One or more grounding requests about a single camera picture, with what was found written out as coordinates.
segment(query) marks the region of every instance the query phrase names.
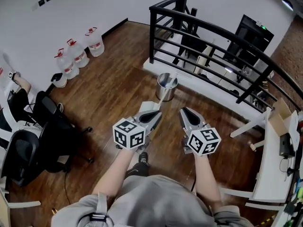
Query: cardboard box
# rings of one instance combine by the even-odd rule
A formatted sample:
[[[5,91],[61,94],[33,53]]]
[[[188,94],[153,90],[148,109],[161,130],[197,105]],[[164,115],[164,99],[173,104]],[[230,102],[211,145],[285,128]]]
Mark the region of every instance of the cardboard box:
[[[268,121],[278,136],[288,133],[288,127],[286,126],[284,120],[291,115],[292,113],[290,112],[290,109],[282,98],[273,104]]]

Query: sleeve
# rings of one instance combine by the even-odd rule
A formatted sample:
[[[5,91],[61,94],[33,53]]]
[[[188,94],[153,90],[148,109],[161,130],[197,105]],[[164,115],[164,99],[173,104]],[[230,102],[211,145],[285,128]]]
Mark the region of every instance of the sleeve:
[[[8,101],[9,108],[12,111],[14,110],[23,110],[26,105],[28,105],[27,92],[22,88],[15,95],[11,97]]]
[[[96,212],[97,195],[88,195],[79,202],[59,210],[52,218],[52,227],[85,226],[89,222],[89,215]]]
[[[214,219],[218,226],[253,227],[245,218],[240,216],[237,206],[223,206],[214,213]]]

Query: handrail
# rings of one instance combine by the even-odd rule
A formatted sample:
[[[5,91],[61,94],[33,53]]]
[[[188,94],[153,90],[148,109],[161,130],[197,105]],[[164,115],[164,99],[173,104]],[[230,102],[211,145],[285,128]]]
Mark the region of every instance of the handrail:
[[[171,9],[166,9],[164,8],[165,6],[176,2],[176,7],[174,10]],[[264,101],[262,98],[260,98],[259,96],[257,96],[254,92],[254,90],[257,91],[263,91],[266,95],[268,95],[270,98],[272,98],[274,101],[276,101],[276,97],[274,95],[272,95],[270,92],[268,92],[266,89],[264,89],[263,87],[261,87],[262,81],[266,80],[269,83],[271,83],[275,88],[278,89],[279,92],[281,92],[298,110],[301,110],[299,105],[282,89],[280,88],[275,82],[273,82],[271,79],[268,78],[268,76],[270,75],[270,73],[272,71],[275,71],[278,75],[280,75],[285,82],[287,82],[290,87],[299,95],[299,97],[301,99],[303,99],[303,91],[300,88],[300,86],[295,82],[295,80],[293,80],[281,67],[279,67],[273,60],[271,60],[267,55],[265,55],[261,50],[259,50],[258,48],[256,48],[255,46],[253,46],[252,44],[248,43],[247,41],[245,41],[244,39],[238,37],[237,35],[233,34],[232,32],[221,28],[219,26],[216,26],[214,24],[202,21],[198,18],[196,18],[195,16],[192,16],[190,14],[186,14],[189,13],[189,9],[188,7],[185,5],[186,4],[186,0],[165,0],[163,2],[157,3],[153,6],[150,7],[150,12],[151,12],[151,38],[150,38],[150,62],[153,63],[154,60],[157,61],[161,61],[163,63],[166,63],[167,65],[171,65],[179,70],[185,71],[186,73],[189,73],[195,77],[201,78],[204,81],[209,82],[210,84],[228,92],[229,94],[235,96],[237,98],[236,103],[240,103],[240,102],[245,102],[247,104],[249,104],[250,106],[256,108],[257,110],[260,111],[260,109],[258,107],[256,107],[255,105],[253,105],[252,103],[248,102],[246,100],[247,96],[252,96],[252,98],[257,99],[259,102],[263,103],[263,105],[269,106],[268,102]],[[160,22],[162,19],[164,19],[165,17],[170,17],[171,19],[169,20],[169,23],[171,21],[174,21],[174,27],[167,27],[166,25],[168,23],[165,23],[164,25],[159,25],[157,24],[158,22]],[[211,31],[217,35],[220,35],[228,40],[230,40],[231,42],[237,44],[239,47],[241,47],[242,49],[245,49],[246,51],[252,53],[256,58],[262,60],[265,64],[267,64],[267,68],[261,72],[259,70],[257,70],[253,65],[249,64],[248,62],[244,61],[243,59],[239,58],[238,56],[228,52],[227,50],[213,44],[210,43],[208,41],[205,41],[203,39],[201,39],[196,33],[195,31],[193,31],[193,28],[195,28],[195,30],[197,30],[198,27],[204,28],[208,31]],[[247,77],[246,75],[244,75],[243,73],[235,70],[234,68],[231,68],[228,64],[225,64],[222,61],[219,61],[215,58],[212,57],[211,55],[205,55],[202,52],[195,50],[193,48],[190,48],[188,46],[185,46],[183,44],[178,44],[176,42],[173,42],[171,40],[166,40],[163,38],[160,38],[158,36],[156,36],[155,32],[160,30],[160,29],[165,29],[167,31],[170,31],[172,33],[177,33],[180,35],[183,35],[185,37],[188,37],[189,39],[192,40],[198,40],[200,42],[203,42],[204,44],[211,46],[212,52],[214,52],[215,50],[219,50],[221,52],[223,52],[226,55],[231,56],[233,59],[237,60],[237,63],[242,64],[245,67],[248,67],[249,69],[251,69],[252,71],[254,71],[255,73],[258,74],[258,77],[255,81],[251,80],[249,77]],[[241,79],[244,79],[246,81],[248,81],[251,86],[249,86],[248,88],[244,88],[241,85],[235,83],[234,81],[226,78],[225,76],[211,70],[210,68],[207,68],[206,66],[201,66],[195,62],[192,62],[186,58],[183,58],[182,56],[180,56],[180,54],[176,55],[173,53],[170,53],[168,51],[164,51],[160,48],[155,48],[154,47],[154,40],[158,40],[164,43],[169,43],[171,45],[177,46],[180,48],[179,53],[181,53],[182,51],[186,50],[195,54],[198,54],[204,58],[207,59],[207,61],[212,61],[222,67],[228,68],[230,70],[232,70],[237,76],[239,76]],[[172,57],[175,58],[173,63],[170,62],[164,62],[162,59],[160,58],[156,58],[154,56],[154,51],[158,51],[158,52],[162,52],[165,53],[167,55],[170,55]],[[243,91],[243,93],[239,96],[234,94],[233,92],[230,92],[229,90],[227,90],[226,88],[223,88],[222,86],[212,82],[211,80],[202,78],[201,76],[192,73],[184,68],[178,67],[176,65],[176,61],[178,60],[183,60],[187,63],[190,63],[192,65],[195,65],[198,68],[201,68],[205,71],[208,71],[214,75],[216,75],[217,77],[229,82],[230,84],[232,84],[233,86],[235,86],[236,88],[239,88],[240,90]]]

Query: gray sweatshirt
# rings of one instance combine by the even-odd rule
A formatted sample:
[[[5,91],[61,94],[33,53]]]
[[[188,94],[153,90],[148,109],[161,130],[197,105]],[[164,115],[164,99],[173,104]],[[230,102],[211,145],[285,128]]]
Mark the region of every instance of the gray sweatshirt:
[[[105,219],[100,222],[95,217]],[[236,206],[224,206],[211,214],[192,192],[162,175],[128,177],[110,209],[105,195],[88,195],[61,209],[52,219],[52,227],[220,225],[253,226],[240,216]]]

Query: brown textured wall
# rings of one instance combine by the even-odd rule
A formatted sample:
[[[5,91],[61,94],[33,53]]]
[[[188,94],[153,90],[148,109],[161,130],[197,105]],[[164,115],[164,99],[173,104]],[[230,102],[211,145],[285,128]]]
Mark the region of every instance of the brown textured wall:
[[[272,54],[274,60],[283,68],[303,89],[303,19],[296,16],[291,23],[283,40]],[[282,78],[275,74],[273,80],[299,105],[303,108],[303,100],[294,92],[294,90]],[[269,85],[269,91],[281,97],[275,88]],[[287,104],[293,110],[295,107],[287,99]]]

